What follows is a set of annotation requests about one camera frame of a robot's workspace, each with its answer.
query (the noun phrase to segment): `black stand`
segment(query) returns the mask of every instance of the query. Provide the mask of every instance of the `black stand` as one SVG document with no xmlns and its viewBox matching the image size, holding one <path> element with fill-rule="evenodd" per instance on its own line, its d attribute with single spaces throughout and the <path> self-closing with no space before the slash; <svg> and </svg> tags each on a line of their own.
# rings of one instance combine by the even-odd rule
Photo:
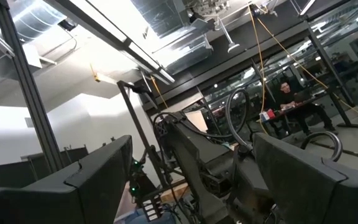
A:
<svg viewBox="0 0 358 224">
<path fill-rule="evenodd" d="M 347 117 L 346 112 L 343 110 L 340 102 L 338 102 L 338 99 L 336 98 L 336 96 L 334 96 L 333 93 L 329 93 L 329 97 L 331 98 L 331 100 L 334 103 L 334 106 L 336 107 L 336 109 L 338 110 L 339 114 L 341 115 L 344 123 L 340 123 L 338 124 L 338 127 L 342 127 L 342 128 L 358 128 L 358 124 L 352 124 L 352 122 L 350 121 L 349 117 Z"/>
<path fill-rule="evenodd" d="M 31 120 L 34 123 L 35 132 L 37 133 L 42 151 L 45 154 L 48 168 L 51 173 L 56 172 L 63 168 L 59 148 L 6 0 L 0 0 L 0 28 L 5 42 L 11 46 L 15 53 L 12 61 L 16 69 L 17 79 L 29 109 Z"/>
<path fill-rule="evenodd" d="M 134 85 L 131 85 L 131 84 L 123 82 L 123 81 L 118 81 L 117 86 L 122 94 L 122 97 L 124 98 L 124 101 L 128 107 L 129 113 L 131 114 L 131 117 L 134 120 L 137 132 L 139 133 L 140 138 L 142 139 L 143 145 L 145 147 L 145 151 L 147 152 L 147 154 L 150 157 L 150 161 L 153 164 L 153 168 L 155 169 L 155 172 L 157 173 L 158 179 L 160 180 L 162 187 L 163 188 L 168 187 L 168 184 L 165 181 L 165 178 L 164 178 L 164 176 L 161 172 L 160 166 L 159 166 L 157 152 L 155 151 L 155 148 L 153 150 L 153 147 L 150 146 L 150 144 L 146 138 L 146 135 L 144 134 L 143 128 L 140 125 L 139 119 L 136 116 L 134 107 L 132 106 L 129 96 L 128 96 L 127 92 L 125 91 L 125 87 L 130 88 L 133 92 L 138 93 L 138 94 L 143 94 L 143 93 L 145 93 L 145 91 L 141 88 L 137 88 Z"/>
</svg>

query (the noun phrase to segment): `floor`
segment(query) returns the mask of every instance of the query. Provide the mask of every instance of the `floor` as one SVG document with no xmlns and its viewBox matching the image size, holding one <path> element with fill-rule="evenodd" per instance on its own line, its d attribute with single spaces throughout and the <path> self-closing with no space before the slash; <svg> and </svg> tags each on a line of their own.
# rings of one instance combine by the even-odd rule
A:
<svg viewBox="0 0 358 224">
<path fill-rule="evenodd" d="M 351 119 L 352 123 L 358 124 L 358 114 L 355 111 L 348 110 L 347 112 L 348 117 Z M 342 122 L 342 119 L 339 115 L 332 118 L 334 124 L 339 124 Z M 310 129 L 314 132 L 322 131 L 324 130 L 322 128 L 322 124 L 317 124 L 315 126 L 312 126 Z M 358 129 L 354 128 L 337 128 L 339 131 L 338 137 L 343 143 L 343 149 L 348 151 L 353 151 L 358 153 Z M 302 141 L 304 140 L 305 135 L 300 132 L 293 134 L 285 139 L 283 139 L 286 142 L 289 142 L 291 144 L 294 144 L 296 146 L 299 146 Z M 330 139 L 326 137 L 321 137 L 319 139 L 316 139 L 316 142 L 322 143 L 328 146 L 332 146 L 333 143 Z M 333 151 L 331 149 L 328 149 L 326 147 L 316 146 L 314 144 L 308 144 L 306 150 L 312 154 L 316 154 L 322 157 L 331 157 Z M 338 163 L 343 164 L 345 166 L 348 166 L 353 169 L 358 170 L 358 157 L 351 156 L 345 153 L 342 153 L 342 156 Z"/>
</svg>

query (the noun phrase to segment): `white wall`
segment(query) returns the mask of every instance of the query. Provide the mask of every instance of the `white wall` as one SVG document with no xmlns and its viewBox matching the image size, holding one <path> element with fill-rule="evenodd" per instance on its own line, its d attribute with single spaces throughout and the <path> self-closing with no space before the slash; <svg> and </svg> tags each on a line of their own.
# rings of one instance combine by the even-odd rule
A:
<svg viewBox="0 0 358 224">
<path fill-rule="evenodd" d="M 27 108 L 0 106 L 0 165 L 20 162 L 21 156 L 40 153 L 41 146 L 34 128 L 28 128 Z"/>
<path fill-rule="evenodd" d="M 131 93 L 131 101 L 149 144 L 159 151 L 137 94 Z M 25 117 L 29 117 L 27 108 L 0 107 L 0 165 L 20 162 L 22 156 L 42 152 L 35 129 L 27 127 Z M 128 134 L 132 136 L 134 158 L 142 157 L 144 145 L 121 94 L 111 99 L 80 94 L 51 110 L 48 118 L 61 150 L 85 144 L 93 152 L 104 142 L 111 142 L 111 137 L 117 139 Z M 154 184 L 160 183 L 148 160 L 144 170 Z"/>
</svg>

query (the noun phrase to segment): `silver ductwork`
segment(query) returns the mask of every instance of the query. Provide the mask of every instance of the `silver ductwork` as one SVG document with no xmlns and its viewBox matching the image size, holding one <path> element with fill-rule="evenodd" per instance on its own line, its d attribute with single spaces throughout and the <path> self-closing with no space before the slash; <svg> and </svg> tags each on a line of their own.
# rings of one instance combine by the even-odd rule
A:
<svg viewBox="0 0 358 224">
<path fill-rule="evenodd" d="M 42 0 L 17 0 L 10 7 L 17 33 L 24 42 L 35 40 L 66 18 Z"/>
<path fill-rule="evenodd" d="M 23 43 L 29 43 L 35 40 L 66 18 L 62 13 L 42 0 L 17 0 L 9 6 L 17 33 Z M 36 50 L 28 51 L 27 49 L 27 47 L 24 47 L 27 61 L 30 63 L 30 69 L 32 72 L 39 70 L 41 66 L 40 63 L 37 63 L 39 62 L 39 56 Z M 11 59 L 7 58 L 1 51 L 0 77 L 17 79 Z"/>
</svg>

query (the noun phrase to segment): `air duct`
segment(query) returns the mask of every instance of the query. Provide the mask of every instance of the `air duct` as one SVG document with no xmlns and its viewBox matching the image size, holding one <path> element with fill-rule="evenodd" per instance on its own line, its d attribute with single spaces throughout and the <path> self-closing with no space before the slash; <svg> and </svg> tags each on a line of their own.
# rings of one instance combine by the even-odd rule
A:
<svg viewBox="0 0 358 224">
<path fill-rule="evenodd" d="M 35 40 L 66 18 L 42 0 L 17 0 L 10 8 L 17 33 L 24 42 Z"/>
</svg>

